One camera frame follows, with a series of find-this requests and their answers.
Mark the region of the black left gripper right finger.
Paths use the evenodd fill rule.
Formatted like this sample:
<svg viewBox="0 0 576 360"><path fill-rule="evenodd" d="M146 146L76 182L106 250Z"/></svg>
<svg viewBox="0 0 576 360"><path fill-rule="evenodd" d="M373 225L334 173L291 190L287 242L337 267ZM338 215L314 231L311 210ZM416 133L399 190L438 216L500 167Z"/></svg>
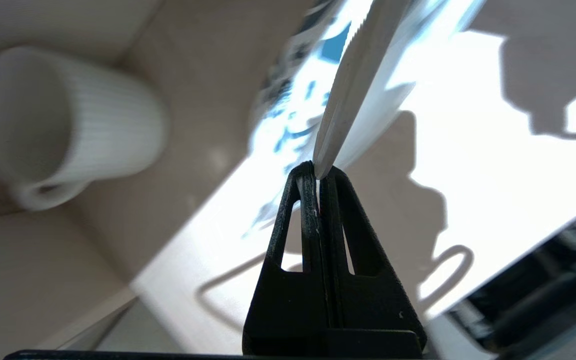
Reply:
<svg viewBox="0 0 576 360"><path fill-rule="evenodd" d="M422 353L426 332L350 178L332 167L320 183L334 353Z"/></svg>

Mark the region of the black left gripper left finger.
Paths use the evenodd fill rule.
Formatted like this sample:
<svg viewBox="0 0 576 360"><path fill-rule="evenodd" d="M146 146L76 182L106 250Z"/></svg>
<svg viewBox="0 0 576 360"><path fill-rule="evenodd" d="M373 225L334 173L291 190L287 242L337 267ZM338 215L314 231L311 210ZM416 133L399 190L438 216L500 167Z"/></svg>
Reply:
<svg viewBox="0 0 576 360"><path fill-rule="evenodd" d="M282 268L295 203L301 204L302 272ZM243 353L323 353L329 325L322 224L311 161L290 171L242 333Z"/></svg>

